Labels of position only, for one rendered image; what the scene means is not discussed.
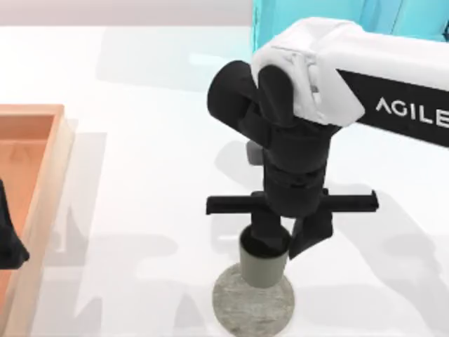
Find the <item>grey-green cup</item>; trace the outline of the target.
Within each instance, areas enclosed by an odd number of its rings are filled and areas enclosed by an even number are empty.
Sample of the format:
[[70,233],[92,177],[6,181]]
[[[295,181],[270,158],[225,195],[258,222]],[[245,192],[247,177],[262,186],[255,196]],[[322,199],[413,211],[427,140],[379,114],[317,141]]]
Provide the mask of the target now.
[[290,246],[290,233],[280,227],[276,245],[267,246],[254,238],[251,226],[243,229],[239,237],[239,264],[244,281],[252,287],[267,289],[278,284],[286,267]]

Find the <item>shallow salmon-coloured box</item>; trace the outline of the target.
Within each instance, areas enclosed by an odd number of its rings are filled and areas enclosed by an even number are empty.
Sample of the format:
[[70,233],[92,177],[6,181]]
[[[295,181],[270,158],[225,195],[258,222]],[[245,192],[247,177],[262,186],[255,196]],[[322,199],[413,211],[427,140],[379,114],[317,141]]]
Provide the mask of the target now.
[[62,105],[0,104],[0,179],[30,257],[0,270],[0,337],[29,337],[74,131]]

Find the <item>grey round stone coaster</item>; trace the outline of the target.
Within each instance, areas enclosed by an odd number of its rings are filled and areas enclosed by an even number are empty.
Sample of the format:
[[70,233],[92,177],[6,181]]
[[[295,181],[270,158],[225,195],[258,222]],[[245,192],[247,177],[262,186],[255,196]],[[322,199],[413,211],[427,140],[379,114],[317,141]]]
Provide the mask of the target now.
[[295,294],[287,277],[267,289],[249,286],[235,263],[214,283],[212,306],[217,321],[233,337],[277,337],[293,318]]

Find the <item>light blue rack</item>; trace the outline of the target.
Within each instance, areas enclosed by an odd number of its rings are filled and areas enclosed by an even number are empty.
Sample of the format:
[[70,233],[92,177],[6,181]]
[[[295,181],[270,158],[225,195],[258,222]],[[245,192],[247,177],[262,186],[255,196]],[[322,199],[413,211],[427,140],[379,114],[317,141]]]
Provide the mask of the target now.
[[354,21],[368,32],[449,42],[449,0],[253,0],[252,51],[309,17]]

